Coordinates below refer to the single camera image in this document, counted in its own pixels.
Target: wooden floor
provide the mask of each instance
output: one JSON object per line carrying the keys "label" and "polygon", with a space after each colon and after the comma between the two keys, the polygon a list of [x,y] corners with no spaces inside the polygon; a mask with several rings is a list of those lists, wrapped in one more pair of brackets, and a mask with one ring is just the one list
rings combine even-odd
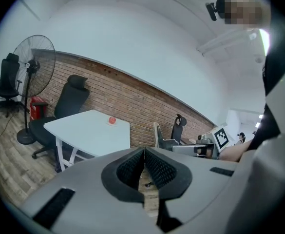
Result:
{"label": "wooden floor", "polygon": [[[54,171],[52,153],[44,152],[39,158],[32,159],[32,153],[42,146],[35,142],[31,145],[18,143],[16,135],[24,128],[22,110],[8,118],[0,111],[0,195],[19,206],[35,190],[44,185],[57,173]],[[155,221],[158,212],[158,192],[154,185],[145,187],[151,181],[146,170],[141,174],[139,191],[145,195],[145,210]]]}

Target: person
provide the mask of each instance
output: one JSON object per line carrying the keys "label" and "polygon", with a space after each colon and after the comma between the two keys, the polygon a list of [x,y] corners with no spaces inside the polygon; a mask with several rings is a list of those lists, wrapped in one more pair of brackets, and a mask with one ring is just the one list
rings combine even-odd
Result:
{"label": "person", "polygon": [[240,134],[238,134],[238,137],[239,137],[239,140],[238,142],[236,142],[234,145],[237,146],[237,145],[242,145],[244,142],[245,142],[245,134],[243,132],[241,132]]}
{"label": "person", "polygon": [[[270,47],[263,67],[266,96],[285,74],[285,17],[270,4],[259,0],[217,0],[216,13],[225,24],[241,24],[244,28],[258,28],[269,32]],[[280,133],[267,105],[253,140],[225,148],[220,160],[239,161],[248,150],[257,149],[261,143]]]}

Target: fan base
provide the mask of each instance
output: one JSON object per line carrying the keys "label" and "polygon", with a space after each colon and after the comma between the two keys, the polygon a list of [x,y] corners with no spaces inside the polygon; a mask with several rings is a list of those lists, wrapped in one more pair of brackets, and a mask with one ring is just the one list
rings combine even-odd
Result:
{"label": "fan base", "polygon": [[29,131],[26,132],[25,128],[17,133],[17,140],[22,145],[30,145],[36,141]]}

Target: dark hair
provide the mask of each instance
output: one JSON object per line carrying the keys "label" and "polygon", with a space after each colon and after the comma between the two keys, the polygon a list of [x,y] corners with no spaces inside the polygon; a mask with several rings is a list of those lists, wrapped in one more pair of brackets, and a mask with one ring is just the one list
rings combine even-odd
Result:
{"label": "dark hair", "polygon": [[239,134],[239,136],[242,136],[242,141],[243,141],[243,143],[245,142],[245,134],[243,133],[243,132],[241,132],[240,134]]}
{"label": "dark hair", "polygon": [[230,14],[225,13],[225,0],[217,0],[216,2],[216,11],[220,18],[225,20],[225,23],[230,24]]}

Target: fan pole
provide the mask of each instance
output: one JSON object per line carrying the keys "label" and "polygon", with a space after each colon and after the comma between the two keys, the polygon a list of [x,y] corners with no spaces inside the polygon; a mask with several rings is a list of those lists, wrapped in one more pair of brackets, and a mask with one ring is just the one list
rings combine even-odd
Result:
{"label": "fan pole", "polygon": [[36,140],[33,138],[31,133],[28,130],[27,127],[27,115],[26,115],[26,105],[27,105],[27,97],[28,97],[28,92],[29,92],[29,87],[30,87],[30,81],[32,77],[32,72],[28,72],[28,79],[26,83],[26,88],[25,88],[25,98],[24,98],[24,123],[25,123],[25,128],[20,130],[17,133],[17,140],[20,144],[23,145],[29,145],[33,144]]}

